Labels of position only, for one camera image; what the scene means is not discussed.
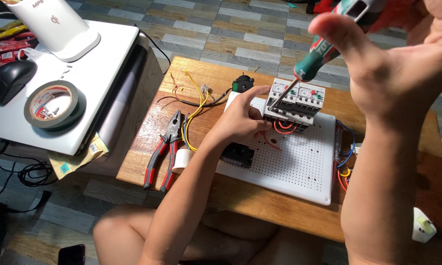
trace tester screwdriver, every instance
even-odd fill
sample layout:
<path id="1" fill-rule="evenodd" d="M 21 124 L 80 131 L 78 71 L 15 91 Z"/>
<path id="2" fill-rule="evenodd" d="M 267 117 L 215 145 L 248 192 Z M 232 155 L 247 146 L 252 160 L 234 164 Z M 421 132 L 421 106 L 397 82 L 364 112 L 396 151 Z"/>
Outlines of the tester screwdriver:
<path id="1" fill-rule="evenodd" d="M 380 17 L 385 4 L 386 0 L 342 0 L 332 13 L 347 15 L 366 33 Z M 285 87 L 283 93 L 269 106 L 268 110 L 272 111 L 299 81 L 311 81 L 325 63 L 339 55 L 339 51 L 333 45 L 315 36 L 310 52 L 293 68 L 295 79 Z"/>

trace wooden tabletop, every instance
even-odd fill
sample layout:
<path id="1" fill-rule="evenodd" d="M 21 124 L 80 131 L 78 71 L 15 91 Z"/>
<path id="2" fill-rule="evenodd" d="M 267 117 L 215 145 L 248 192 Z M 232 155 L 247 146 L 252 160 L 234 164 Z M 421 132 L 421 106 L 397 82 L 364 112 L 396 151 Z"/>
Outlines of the wooden tabletop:
<path id="1" fill-rule="evenodd" d="M 175 57 L 120 168 L 118 179 L 142 186 L 148 160 L 160 141 L 159 134 L 165 133 L 167 124 L 175 111 L 180 109 L 186 114 L 196 110 L 194 106 L 185 105 L 171 98 L 162 99 L 156 104 L 160 98 L 170 95 L 173 88 L 170 73 L 179 87 L 177 94 L 181 99 L 191 102 L 199 101 L 198 92 L 182 69 L 190 73 L 199 87 L 206 84 L 213 90 L 210 93 L 211 101 L 218 98 L 231 87 L 232 81 L 243 74 L 242 70 Z M 245 72 L 245 74 L 253 77 L 256 85 L 270 85 L 275 78 L 253 72 Z M 350 93 L 326 88 L 325 99 L 321 112 L 336 116 L 338 120 L 355 131 L 357 142 L 361 142 L 365 134 L 365 118 L 352 101 Z M 199 116 L 193 119 L 190 124 L 189 138 L 194 147 L 200 145 L 203 137 L 223 113 L 224 107 L 225 104 L 205 108 Z M 351 137 L 345 133 L 343 146 L 350 146 L 350 143 Z M 350 163 L 353 165 L 355 159 L 351 160 Z M 159 189 L 167 168 L 168 157 L 166 156 L 157 174 L 156 184 L 153 187 L 155 190 Z M 418 172 L 416 207 L 427 214 L 442 232 L 442 142 L 436 114 L 433 111 L 428 113 L 421 133 Z M 332 203 L 325 207 L 216 174 L 208 205 L 335 241 L 344 241 L 340 226 L 340 212 L 344 196 L 344 191 L 335 182 Z"/>

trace tiled floor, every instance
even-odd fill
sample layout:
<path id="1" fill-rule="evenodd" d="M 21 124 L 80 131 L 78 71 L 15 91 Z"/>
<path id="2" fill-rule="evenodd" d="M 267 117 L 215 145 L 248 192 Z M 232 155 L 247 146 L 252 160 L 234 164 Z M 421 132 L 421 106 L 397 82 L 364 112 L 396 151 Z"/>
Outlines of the tiled floor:
<path id="1" fill-rule="evenodd" d="M 175 55 L 292 79 L 293 65 L 308 52 L 313 36 L 307 33 L 312 15 L 305 5 L 289 8 L 281 0 L 74 0 L 68 1 L 84 19 L 129 25 L 135 23 L 159 47 Z M 405 44 L 399 30 L 369 34 L 379 47 Z M 163 71 L 168 61 L 154 50 Z M 349 74 L 342 58 L 321 68 L 317 84 L 349 89 Z M 442 136 L 442 94 L 432 106 L 438 114 Z M 0 170 L 0 188 L 7 174 Z M 0 265 L 55 264 L 61 247 L 86 245 L 88 265 L 98 264 L 92 228 L 116 204 L 138 203 L 156 207 L 158 192 L 108 177 L 74 174 L 45 187 L 53 192 L 45 208 L 36 213 L 13 214 Z M 43 188 L 24 187 L 13 177 L 4 202 L 15 209 L 34 206 Z M 324 261 L 346 264 L 343 244 L 325 246 Z"/>

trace white perforated board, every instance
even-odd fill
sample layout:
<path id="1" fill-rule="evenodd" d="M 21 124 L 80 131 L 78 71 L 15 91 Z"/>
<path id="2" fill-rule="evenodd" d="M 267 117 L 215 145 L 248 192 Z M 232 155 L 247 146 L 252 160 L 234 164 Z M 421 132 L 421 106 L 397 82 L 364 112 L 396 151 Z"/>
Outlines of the white perforated board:
<path id="1" fill-rule="evenodd" d="M 226 108 L 239 93 L 231 92 Z M 265 99 L 254 98 L 251 106 L 263 115 Z M 279 134 L 268 130 L 267 139 L 277 142 L 274 149 L 263 136 L 242 144 L 255 151 L 247 169 L 219 161 L 216 172 L 322 205 L 331 203 L 336 118 L 318 113 L 314 124 L 302 133 Z"/>

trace hand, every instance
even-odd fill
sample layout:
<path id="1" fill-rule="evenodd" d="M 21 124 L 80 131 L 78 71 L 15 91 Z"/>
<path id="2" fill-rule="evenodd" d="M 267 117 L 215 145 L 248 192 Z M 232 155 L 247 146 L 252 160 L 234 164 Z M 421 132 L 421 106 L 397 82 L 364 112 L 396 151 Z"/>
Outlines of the hand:
<path id="1" fill-rule="evenodd" d="M 229 144 L 243 142 L 249 137 L 271 128 L 272 123 L 262 119 L 259 110 L 250 106 L 255 96 L 268 93 L 271 86 L 255 86 L 236 96 L 206 135 L 211 141 Z"/>
<path id="2" fill-rule="evenodd" d="M 352 98 L 367 122 L 419 132 L 442 92 L 442 0 L 424 3 L 430 16 L 416 27 L 428 35 L 423 44 L 410 47 L 383 51 L 342 15 L 321 14 L 310 24 L 310 33 L 341 52 L 351 76 Z"/>

